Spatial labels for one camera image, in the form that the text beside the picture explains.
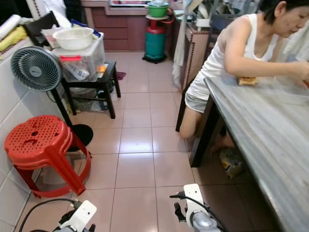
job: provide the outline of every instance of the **plastic storage box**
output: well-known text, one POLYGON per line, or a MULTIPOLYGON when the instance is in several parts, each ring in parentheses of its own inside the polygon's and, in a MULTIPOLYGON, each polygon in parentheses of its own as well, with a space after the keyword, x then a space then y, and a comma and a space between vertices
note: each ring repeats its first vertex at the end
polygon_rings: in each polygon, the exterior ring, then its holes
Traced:
POLYGON ((309 89, 303 83, 296 84, 289 77, 275 77, 277 95, 284 103, 303 105, 309 103, 309 89))
POLYGON ((97 69, 105 63, 103 34, 94 39, 92 44, 83 50, 66 50, 56 48, 53 53, 59 57, 63 66, 63 76, 68 82, 92 81, 98 79, 97 69))

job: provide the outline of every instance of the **gray shorts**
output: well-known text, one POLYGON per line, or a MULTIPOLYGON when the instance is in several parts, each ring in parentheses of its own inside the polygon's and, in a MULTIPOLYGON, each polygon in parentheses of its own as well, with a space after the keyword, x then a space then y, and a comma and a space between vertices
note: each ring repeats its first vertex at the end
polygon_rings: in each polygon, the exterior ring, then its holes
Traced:
POLYGON ((200 113, 204 112, 206 104, 207 104, 206 100, 197 98, 188 93, 185 94, 184 100, 185 100, 185 104, 187 107, 189 107, 192 110, 198 111, 200 113))

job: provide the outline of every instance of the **woman's bare foot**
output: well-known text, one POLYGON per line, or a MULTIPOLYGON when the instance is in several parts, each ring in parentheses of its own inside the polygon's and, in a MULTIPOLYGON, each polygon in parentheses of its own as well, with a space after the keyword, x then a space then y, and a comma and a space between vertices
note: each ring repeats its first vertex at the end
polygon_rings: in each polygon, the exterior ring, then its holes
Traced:
POLYGON ((213 154, 223 147, 229 147, 229 148, 235 147, 229 134, 226 134, 226 136, 222 136, 219 134, 215 139, 214 145, 210 149, 210 153, 213 154))

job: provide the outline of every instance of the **white tank top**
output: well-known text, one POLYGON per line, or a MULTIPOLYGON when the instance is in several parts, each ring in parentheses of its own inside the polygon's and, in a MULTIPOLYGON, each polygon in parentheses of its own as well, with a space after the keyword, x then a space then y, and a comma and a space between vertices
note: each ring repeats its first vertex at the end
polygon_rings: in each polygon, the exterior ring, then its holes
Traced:
MULTIPOLYGON (((244 57, 255 59, 259 61, 269 61, 272 58, 272 54, 274 48, 277 44, 278 35, 273 35, 272 40, 267 48, 265 54, 258 58, 254 54, 254 47, 255 47, 255 39, 257 34, 257 15, 256 14, 247 14, 251 23, 251 33, 248 38, 244 57)), ((224 69, 224 53, 220 50, 218 43, 215 44, 214 48, 211 51, 211 54, 205 61, 202 69, 198 72, 197 76, 195 77, 194 81, 191 83, 190 87, 187 90, 187 93, 193 95, 197 98, 208 100, 209 91, 206 87, 204 82, 205 77, 235 77, 231 74, 228 74, 224 69)))

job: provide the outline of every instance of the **black stool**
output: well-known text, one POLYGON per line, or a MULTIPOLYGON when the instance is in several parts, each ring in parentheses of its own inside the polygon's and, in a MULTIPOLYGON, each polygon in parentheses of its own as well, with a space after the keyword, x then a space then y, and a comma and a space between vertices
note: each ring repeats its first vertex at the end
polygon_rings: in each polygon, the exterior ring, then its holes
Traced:
POLYGON ((114 106, 112 105, 112 99, 110 95, 110 90, 108 87, 108 82, 113 80, 115 83, 115 88, 117 92, 117 97, 121 97, 119 82, 116 74, 116 62, 106 62, 108 64, 103 76, 98 78, 95 82, 90 81, 80 81, 80 82, 67 82, 66 79, 62 78, 62 85, 64 91, 68 97, 68 101, 72 110, 73 115, 76 115, 76 109, 73 103, 73 99, 82 99, 82 100, 92 100, 92 101, 104 101, 107 102, 108 109, 110 111, 111 118, 116 118, 114 106), (96 88, 102 89, 104 91, 104 98, 77 98, 72 97, 70 88, 77 87, 77 88, 96 88))

